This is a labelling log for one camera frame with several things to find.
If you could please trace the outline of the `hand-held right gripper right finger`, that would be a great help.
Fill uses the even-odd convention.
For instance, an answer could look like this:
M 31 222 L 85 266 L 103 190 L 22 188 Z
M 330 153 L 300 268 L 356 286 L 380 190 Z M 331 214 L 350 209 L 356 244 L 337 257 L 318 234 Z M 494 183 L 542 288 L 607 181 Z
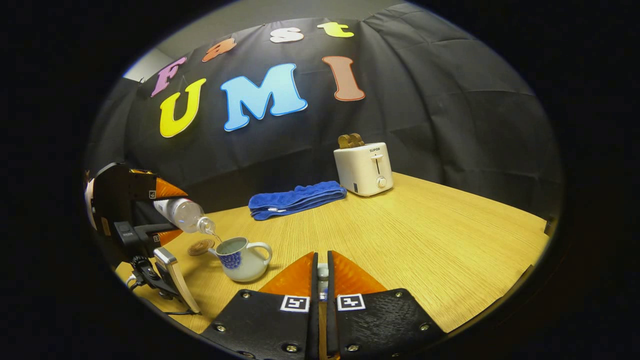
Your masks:
M 409 360 L 446 337 L 409 290 L 387 289 L 338 251 L 327 267 L 327 358 Z

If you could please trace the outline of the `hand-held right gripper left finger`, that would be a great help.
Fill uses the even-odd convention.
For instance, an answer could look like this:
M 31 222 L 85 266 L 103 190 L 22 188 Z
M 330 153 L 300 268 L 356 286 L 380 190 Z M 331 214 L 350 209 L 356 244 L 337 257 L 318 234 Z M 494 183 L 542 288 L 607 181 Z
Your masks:
M 317 360 L 318 254 L 309 252 L 258 291 L 241 289 L 202 337 L 254 360 Z

